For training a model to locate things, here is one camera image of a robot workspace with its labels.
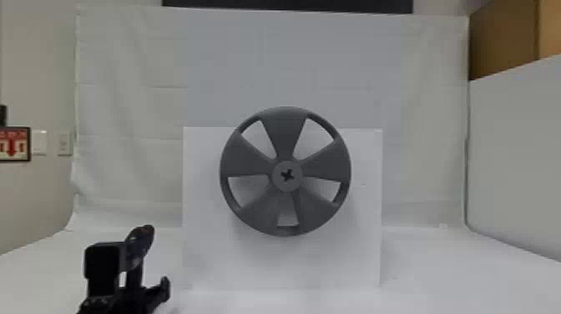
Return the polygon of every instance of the red sign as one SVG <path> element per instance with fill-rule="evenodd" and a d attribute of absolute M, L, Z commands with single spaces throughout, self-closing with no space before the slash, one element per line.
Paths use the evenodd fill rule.
<path fill-rule="evenodd" d="M 29 128 L 0 128 L 0 161 L 29 161 L 31 159 L 29 135 Z"/>

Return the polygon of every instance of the fan blade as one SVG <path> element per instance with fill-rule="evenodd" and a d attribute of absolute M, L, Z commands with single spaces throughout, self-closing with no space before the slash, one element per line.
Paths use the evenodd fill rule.
<path fill-rule="evenodd" d="M 271 234 L 278 224 L 281 193 L 270 185 L 257 199 L 240 208 L 238 216 L 253 228 Z"/>
<path fill-rule="evenodd" d="M 298 218 L 298 226 L 303 232 L 314 230 L 325 224 L 338 209 L 337 205 L 306 188 L 293 191 L 291 196 Z"/>
<path fill-rule="evenodd" d="M 351 164 L 349 154 L 341 137 L 337 137 L 329 145 L 302 160 L 302 172 L 305 177 L 351 182 Z"/>
<path fill-rule="evenodd" d="M 247 141 L 239 131 L 235 131 L 224 148 L 221 172 L 227 177 L 245 175 L 268 175 L 273 170 L 273 162 Z"/>
<path fill-rule="evenodd" d="M 307 112 L 304 110 L 269 109 L 260 115 L 261 123 L 275 147 L 277 158 L 292 158 L 296 143 L 300 138 Z"/>

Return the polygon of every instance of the wheel rim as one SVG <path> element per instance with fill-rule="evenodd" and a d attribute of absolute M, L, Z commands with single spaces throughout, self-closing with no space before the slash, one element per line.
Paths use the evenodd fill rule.
<path fill-rule="evenodd" d="M 331 136 L 323 149 L 298 160 L 294 150 L 304 123 L 310 119 Z M 242 135 L 260 121 L 276 152 L 274 159 L 258 150 Z M 269 184 L 249 204 L 241 206 L 232 193 L 229 178 L 267 175 Z M 333 200 L 327 200 L 303 186 L 305 178 L 340 183 Z M 259 112 L 234 130 L 220 160 L 220 186 L 228 206 L 251 228 L 272 236 L 298 236 L 311 232 L 329 221 L 341 208 L 351 184 L 351 159 L 343 138 L 325 119 L 308 110 L 277 107 Z M 281 213 L 277 202 L 290 195 L 297 225 L 278 225 Z"/>

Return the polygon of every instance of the cardboard box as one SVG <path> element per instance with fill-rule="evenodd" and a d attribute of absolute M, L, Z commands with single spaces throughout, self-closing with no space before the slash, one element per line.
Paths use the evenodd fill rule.
<path fill-rule="evenodd" d="M 494 0 L 470 20 L 470 79 L 561 53 L 559 0 Z"/>

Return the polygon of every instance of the light switch plate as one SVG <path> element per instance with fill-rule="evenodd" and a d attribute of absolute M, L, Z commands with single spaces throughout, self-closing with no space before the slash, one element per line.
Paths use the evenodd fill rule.
<path fill-rule="evenodd" d="M 48 152 L 48 131 L 34 129 L 31 132 L 31 153 L 44 156 Z"/>
<path fill-rule="evenodd" d="M 58 131 L 56 137 L 57 155 L 72 156 L 73 154 L 73 138 L 70 131 Z"/>

